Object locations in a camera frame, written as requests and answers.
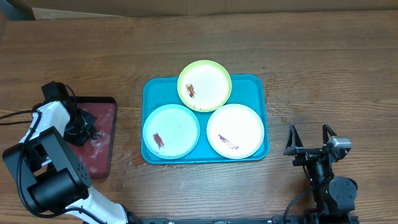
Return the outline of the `yellow-green plate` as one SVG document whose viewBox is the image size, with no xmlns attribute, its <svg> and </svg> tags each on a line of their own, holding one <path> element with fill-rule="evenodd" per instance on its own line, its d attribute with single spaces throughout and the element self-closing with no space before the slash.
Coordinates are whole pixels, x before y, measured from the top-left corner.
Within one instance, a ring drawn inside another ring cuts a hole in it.
<svg viewBox="0 0 398 224">
<path fill-rule="evenodd" d="M 177 93 L 183 104 L 194 111 L 217 110 L 227 102 L 231 92 L 230 74 L 211 60 L 192 62 L 178 76 Z"/>
</svg>

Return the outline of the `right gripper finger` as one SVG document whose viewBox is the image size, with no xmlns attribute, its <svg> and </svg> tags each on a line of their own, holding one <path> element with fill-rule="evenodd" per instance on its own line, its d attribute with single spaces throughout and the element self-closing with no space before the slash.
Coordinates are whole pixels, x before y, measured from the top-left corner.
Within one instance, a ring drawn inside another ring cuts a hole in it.
<svg viewBox="0 0 398 224">
<path fill-rule="evenodd" d="M 322 126 L 323 131 L 323 143 L 326 144 L 329 141 L 329 137 L 336 136 L 336 133 L 330 128 L 330 126 L 325 123 Z"/>
<path fill-rule="evenodd" d="M 299 137 L 299 134 L 293 124 L 289 127 L 288 139 L 283 155 L 285 156 L 296 156 L 303 152 L 303 144 Z"/>
</svg>

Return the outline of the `green scrubbing sponge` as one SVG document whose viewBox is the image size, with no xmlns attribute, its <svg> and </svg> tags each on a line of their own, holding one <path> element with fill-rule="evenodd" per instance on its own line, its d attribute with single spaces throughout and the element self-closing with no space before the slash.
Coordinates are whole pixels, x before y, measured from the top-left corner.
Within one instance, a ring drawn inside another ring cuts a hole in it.
<svg viewBox="0 0 398 224">
<path fill-rule="evenodd" d="M 102 137 L 103 137 L 103 135 L 101 133 L 94 133 L 93 135 L 91 135 L 90 139 L 95 141 L 95 140 L 97 140 L 99 138 L 102 138 Z"/>
</svg>

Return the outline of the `light blue plate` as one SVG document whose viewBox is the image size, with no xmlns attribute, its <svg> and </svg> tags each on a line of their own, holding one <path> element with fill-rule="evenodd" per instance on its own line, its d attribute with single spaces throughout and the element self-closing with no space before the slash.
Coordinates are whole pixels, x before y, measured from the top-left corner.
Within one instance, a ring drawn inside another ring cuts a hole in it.
<svg viewBox="0 0 398 224">
<path fill-rule="evenodd" d="M 145 120 L 142 137 L 148 150 L 156 157 L 178 159 L 197 145 L 200 125 L 198 118 L 187 107 L 163 105 Z"/>
</svg>

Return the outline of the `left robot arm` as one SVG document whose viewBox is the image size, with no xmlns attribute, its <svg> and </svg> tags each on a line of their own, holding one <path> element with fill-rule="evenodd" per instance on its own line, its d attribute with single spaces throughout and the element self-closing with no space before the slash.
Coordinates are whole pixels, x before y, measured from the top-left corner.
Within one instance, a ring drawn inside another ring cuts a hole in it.
<svg viewBox="0 0 398 224">
<path fill-rule="evenodd" d="M 32 123 L 2 158 L 25 208 L 40 218 L 73 215 L 85 223 L 134 223 L 121 204 L 99 193 L 70 144 L 92 137 L 94 117 L 69 97 L 46 100 L 30 111 Z"/>
</svg>

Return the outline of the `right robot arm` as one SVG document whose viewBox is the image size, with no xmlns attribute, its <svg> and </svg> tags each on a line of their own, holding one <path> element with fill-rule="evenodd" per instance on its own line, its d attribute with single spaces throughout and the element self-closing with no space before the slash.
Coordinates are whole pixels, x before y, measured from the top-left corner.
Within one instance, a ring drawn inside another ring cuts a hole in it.
<svg viewBox="0 0 398 224">
<path fill-rule="evenodd" d="M 352 143 L 346 137 L 338 136 L 328 124 L 322 126 L 323 146 L 304 148 L 299 134 L 292 124 L 283 155 L 293 156 L 293 166 L 302 167 L 310 188 L 296 196 L 287 206 L 282 223 L 358 223 L 358 217 L 350 212 L 355 209 L 357 183 L 347 177 L 337 177 L 332 163 L 345 158 Z M 307 194 L 313 194 L 315 208 L 302 216 L 288 216 L 292 205 Z"/>
</svg>

